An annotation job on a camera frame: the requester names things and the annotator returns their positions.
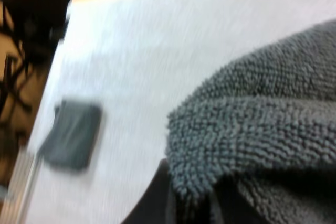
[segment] microfiber towel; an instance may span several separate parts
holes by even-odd
[[[54,125],[38,155],[54,167],[77,171],[87,168],[100,118],[97,105],[62,101],[55,108]]]
[[[222,67],[168,128],[172,184],[186,208],[230,178],[271,224],[335,224],[336,21]]]

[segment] gray cloth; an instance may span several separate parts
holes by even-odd
[[[62,101],[54,125],[38,155],[59,168],[87,168],[99,128],[101,110],[93,104]]]
[[[223,177],[273,224],[336,223],[336,21],[221,68],[169,115],[173,187]]]

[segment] white surface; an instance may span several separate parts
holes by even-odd
[[[164,157],[166,115],[220,66],[336,16],[335,0],[122,0],[74,4],[29,149],[62,98],[104,117],[89,170],[43,165],[27,224],[120,223]]]

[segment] white table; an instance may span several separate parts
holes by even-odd
[[[26,224],[120,223],[164,157],[167,114],[219,67],[336,17],[335,0],[119,0],[71,5],[30,138],[64,98],[104,111],[83,174],[42,164]]]

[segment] towel fold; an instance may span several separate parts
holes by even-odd
[[[230,177],[269,223],[336,223],[335,115],[331,21],[221,68],[169,115],[174,190],[190,205]]]

